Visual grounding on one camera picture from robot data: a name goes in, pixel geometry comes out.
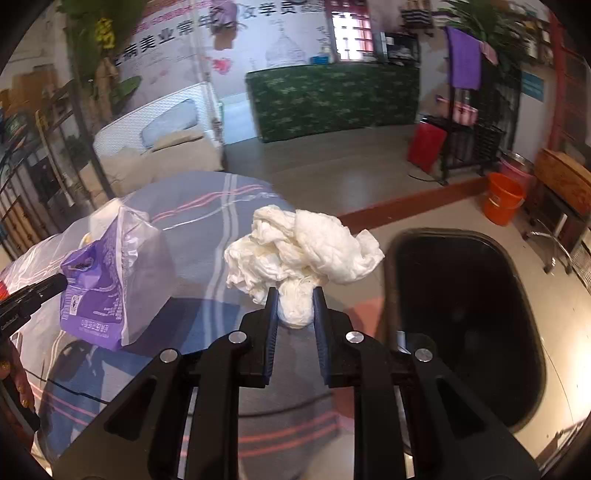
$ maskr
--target red bucket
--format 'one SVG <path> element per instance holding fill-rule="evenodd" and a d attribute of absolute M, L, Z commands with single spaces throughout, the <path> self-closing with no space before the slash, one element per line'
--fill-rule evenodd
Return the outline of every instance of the red bucket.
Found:
<path fill-rule="evenodd" d="M 505 226 L 517 213 L 525 201 L 523 187 L 513 179 L 500 173 L 491 173 L 488 198 L 484 204 L 484 214 L 493 223 Z"/>

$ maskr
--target purple bag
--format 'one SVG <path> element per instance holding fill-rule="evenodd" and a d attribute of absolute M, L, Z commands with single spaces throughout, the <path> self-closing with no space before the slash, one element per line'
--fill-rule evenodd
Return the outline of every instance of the purple bag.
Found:
<path fill-rule="evenodd" d="M 62 330 L 110 350 L 135 342 L 176 284 L 162 232 L 127 207 L 61 270 L 68 279 L 60 300 Z"/>

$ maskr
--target metal screw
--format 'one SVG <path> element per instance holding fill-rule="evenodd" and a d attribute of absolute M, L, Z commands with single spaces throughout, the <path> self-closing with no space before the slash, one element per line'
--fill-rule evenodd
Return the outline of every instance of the metal screw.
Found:
<path fill-rule="evenodd" d="M 431 350 L 426 348 L 418 349 L 416 352 L 414 352 L 414 356 L 417 357 L 417 360 L 420 362 L 430 362 L 433 360 L 433 354 L 431 353 Z"/>
<path fill-rule="evenodd" d="M 349 332 L 345 335 L 345 338 L 349 343 L 361 343 L 365 337 L 361 332 Z"/>
<path fill-rule="evenodd" d="M 246 333 L 236 330 L 235 332 L 232 332 L 230 335 L 228 335 L 228 340 L 230 340 L 232 343 L 242 343 L 244 340 L 246 340 Z"/>
<path fill-rule="evenodd" d="M 174 362 L 178 357 L 178 353 L 176 350 L 172 350 L 169 348 L 160 354 L 160 359 L 165 363 L 169 364 L 170 362 Z"/>

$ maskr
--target pink bucket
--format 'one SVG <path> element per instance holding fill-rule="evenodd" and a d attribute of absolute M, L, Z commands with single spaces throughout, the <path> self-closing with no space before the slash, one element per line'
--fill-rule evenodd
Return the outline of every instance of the pink bucket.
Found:
<path fill-rule="evenodd" d="M 503 159 L 501 159 L 500 173 L 519 183 L 519 185 L 521 185 L 521 187 L 524 189 L 526 195 L 535 185 L 535 176 L 515 168 L 513 165 L 510 165 L 509 162 Z"/>

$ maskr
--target white tissue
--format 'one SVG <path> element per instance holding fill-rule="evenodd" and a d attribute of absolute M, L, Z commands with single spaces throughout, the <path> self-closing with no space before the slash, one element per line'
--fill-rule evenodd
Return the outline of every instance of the white tissue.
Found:
<path fill-rule="evenodd" d="M 367 230 L 353 237 L 340 220 L 306 210 L 285 212 L 277 205 L 255 211 L 252 233 L 226 248 L 228 287 L 265 304 L 270 287 L 279 290 L 279 317 L 293 328 L 314 319 L 312 291 L 329 281 L 361 280 L 384 258 Z"/>

